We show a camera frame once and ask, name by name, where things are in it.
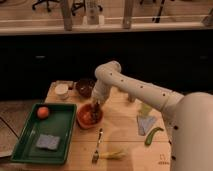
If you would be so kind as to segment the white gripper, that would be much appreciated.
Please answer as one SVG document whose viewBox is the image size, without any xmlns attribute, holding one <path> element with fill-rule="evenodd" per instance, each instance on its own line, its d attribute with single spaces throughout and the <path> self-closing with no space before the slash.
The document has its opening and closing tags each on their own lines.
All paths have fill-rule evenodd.
<svg viewBox="0 0 213 171">
<path fill-rule="evenodd" d="M 111 87 L 102 81 L 97 81 L 92 90 L 93 113 L 99 113 L 100 106 L 103 106 L 110 95 Z"/>
</svg>

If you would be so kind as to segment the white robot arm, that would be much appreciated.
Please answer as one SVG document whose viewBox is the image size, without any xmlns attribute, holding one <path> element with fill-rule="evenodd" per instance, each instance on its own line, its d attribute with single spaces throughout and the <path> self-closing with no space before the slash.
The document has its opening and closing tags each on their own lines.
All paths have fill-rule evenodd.
<svg viewBox="0 0 213 171">
<path fill-rule="evenodd" d="M 170 171 L 213 171 L 213 95 L 176 91 L 143 82 L 121 73 L 110 61 L 95 69 L 97 82 L 92 99 L 104 104 L 112 86 L 143 101 L 172 120 Z"/>
</svg>

